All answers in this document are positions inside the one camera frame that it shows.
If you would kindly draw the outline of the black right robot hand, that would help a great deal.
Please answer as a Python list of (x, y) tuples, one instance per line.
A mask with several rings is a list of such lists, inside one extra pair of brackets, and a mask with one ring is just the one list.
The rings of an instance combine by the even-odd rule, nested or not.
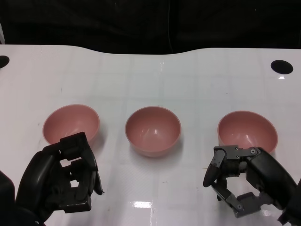
[[(260, 194), (235, 196), (227, 189), (227, 178), (246, 175), (247, 182)], [(261, 210), (264, 204), (284, 210), (297, 188), (296, 182), (269, 153), (261, 147), (239, 148), (237, 145), (214, 147), (214, 156), (205, 173), (204, 187), (212, 187), (218, 200), (230, 206), (240, 218)]]

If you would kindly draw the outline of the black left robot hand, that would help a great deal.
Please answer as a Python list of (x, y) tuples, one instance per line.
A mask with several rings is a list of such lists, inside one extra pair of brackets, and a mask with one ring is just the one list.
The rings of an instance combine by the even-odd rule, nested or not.
[(20, 181), (16, 204), (44, 223), (57, 210), (90, 211), (92, 193), (104, 191), (95, 156), (80, 132), (33, 156)]

